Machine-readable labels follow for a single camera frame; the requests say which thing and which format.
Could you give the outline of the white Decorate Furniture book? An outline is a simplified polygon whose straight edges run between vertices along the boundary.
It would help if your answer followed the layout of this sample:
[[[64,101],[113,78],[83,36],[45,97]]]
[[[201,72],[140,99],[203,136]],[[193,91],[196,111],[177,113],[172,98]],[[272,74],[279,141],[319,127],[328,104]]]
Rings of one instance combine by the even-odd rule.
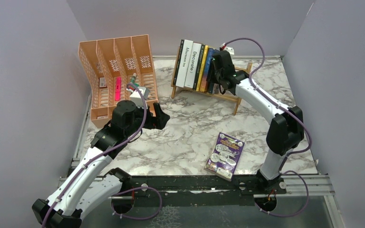
[[[191,57],[187,69],[184,87],[193,89],[197,65],[200,58],[201,43],[193,43]]]

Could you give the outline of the blue orange book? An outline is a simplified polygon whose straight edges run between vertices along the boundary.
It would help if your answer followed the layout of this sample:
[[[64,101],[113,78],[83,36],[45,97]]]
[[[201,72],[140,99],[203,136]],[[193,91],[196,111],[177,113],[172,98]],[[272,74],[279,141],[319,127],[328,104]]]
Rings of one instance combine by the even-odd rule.
[[[213,52],[214,52],[214,48],[209,47],[208,52],[207,52],[206,64],[205,64],[204,73],[203,73],[203,77],[202,77],[200,92],[205,92],[205,90],[206,90],[207,77],[208,77],[208,72],[209,72]]]

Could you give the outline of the dark green book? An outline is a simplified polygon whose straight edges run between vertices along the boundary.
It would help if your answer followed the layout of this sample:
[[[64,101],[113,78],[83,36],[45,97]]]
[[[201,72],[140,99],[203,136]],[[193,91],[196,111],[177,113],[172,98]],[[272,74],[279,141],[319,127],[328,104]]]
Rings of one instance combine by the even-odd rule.
[[[201,70],[201,66],[202,66],[203,55],[204,55],[206,48],[207,48],[207,45],[205,45],[205,44],[201,45],[198,64],[197,64],[197,68],[196,68],[195,80],[194,80],[194,85],[193,85],[194,91],[198,91],[200,70]]]

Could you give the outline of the floral purple book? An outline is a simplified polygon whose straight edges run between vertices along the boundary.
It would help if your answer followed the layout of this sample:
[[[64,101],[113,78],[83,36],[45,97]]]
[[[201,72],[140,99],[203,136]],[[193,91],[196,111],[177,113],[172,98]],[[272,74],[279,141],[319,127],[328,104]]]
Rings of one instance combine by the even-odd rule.
[[[219,50],[217,48],[214,48],[214,52],[213,54],[215,53],[218,53]],[[207,92],[209,94],[214,94],[214,81],[215,81],[215,67],[214,67],[214,63],[213,63],[213,56],[212,56],[212,59],[211,59],[211,64],[210,64],[210,68],[209,68],[209,72],[208,72],[208,77],[207,77]]]

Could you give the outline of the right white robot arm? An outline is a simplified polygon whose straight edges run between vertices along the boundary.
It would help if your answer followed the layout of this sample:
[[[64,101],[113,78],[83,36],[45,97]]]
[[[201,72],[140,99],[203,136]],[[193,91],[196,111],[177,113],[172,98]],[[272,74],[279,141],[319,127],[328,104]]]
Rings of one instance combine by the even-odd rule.
[[[279,181],[287,156],[305,138],[302,110],[279,102],[259,87],[247,72],[237,70],[228,51],[212,55],[208,78],[222,93],[228,91],[250,104],[269,124],[266,136],[269,149],[255,180],[259,192],[269,192]]]

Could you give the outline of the black Moon and Sixpence book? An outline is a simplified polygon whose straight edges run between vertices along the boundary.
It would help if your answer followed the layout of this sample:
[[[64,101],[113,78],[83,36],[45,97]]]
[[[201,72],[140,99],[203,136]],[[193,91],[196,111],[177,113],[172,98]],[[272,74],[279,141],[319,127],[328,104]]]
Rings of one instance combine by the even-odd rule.
[[[184,39],[181,39],[180,46],[178,49],[177,58],[176,58],[176,62],[175,62],[175,68],[174,68],[174,74],[173,74],[173,80],[172,80],[172,83],[173,83],[172,86],[176,86],[181,56],[182,56],[182,52],[183,52],[184,41],[185,41]]]

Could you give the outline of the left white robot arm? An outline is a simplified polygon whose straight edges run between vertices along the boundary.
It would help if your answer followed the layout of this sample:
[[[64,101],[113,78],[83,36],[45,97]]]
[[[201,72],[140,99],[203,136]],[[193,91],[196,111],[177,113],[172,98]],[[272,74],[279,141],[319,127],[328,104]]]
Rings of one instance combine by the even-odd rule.
[[[78,228],[83,219],[108,197],[125,195],[130,190],[131,176],[120,168],[111,169],[103,180],[91,187],[99,173],[109,165],[142,129],[162,130],[170,116],[154,103],[138,107],[134,102],[118,102],[111,120],[98,131],[85,156],[47,199],[32,205],[37,221],[44,228]]]

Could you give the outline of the purple Treehouse book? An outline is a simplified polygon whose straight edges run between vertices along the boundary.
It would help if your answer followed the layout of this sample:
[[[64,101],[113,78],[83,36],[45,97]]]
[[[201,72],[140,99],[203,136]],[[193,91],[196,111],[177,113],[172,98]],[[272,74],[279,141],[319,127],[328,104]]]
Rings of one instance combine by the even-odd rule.
[[[231,181],[244,147],[245,142],[219,132],[204,169],[222,179]]]

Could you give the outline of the white Afternoon tea book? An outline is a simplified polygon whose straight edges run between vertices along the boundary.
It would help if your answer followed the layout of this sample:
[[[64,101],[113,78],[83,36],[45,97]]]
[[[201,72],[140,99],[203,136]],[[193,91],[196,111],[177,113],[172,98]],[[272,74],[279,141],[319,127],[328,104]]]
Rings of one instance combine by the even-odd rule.
[[[178,68],[177,78],[175,85],[177,87],[184,87],[185,79],[187,74],[188,65],[190,62],[190,56],[192,52],[193,41],[189,39],[184,39],[182,48],[181,48],[181,56],[180,56],[180,64]]]

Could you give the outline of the yellow book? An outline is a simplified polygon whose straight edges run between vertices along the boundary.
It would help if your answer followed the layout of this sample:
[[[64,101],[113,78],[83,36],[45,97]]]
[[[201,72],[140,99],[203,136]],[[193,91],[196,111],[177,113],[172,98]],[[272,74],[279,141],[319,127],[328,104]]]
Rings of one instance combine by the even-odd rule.
[[[201,61],[201,66],[200,66],[198,83],[197,83],[197,87],[196,87],[196,91],[198,91],[198,92],[200,91],[200,88],[201,88],[202,77],[203,77],[204,68],[205,68],[205,64],[206,64],[206,58],[207,58],[208,49],[209,49],[209,46],[208,45],[205,45],[205,47],[204,47],[204,53],[203,53],[202,61]]]

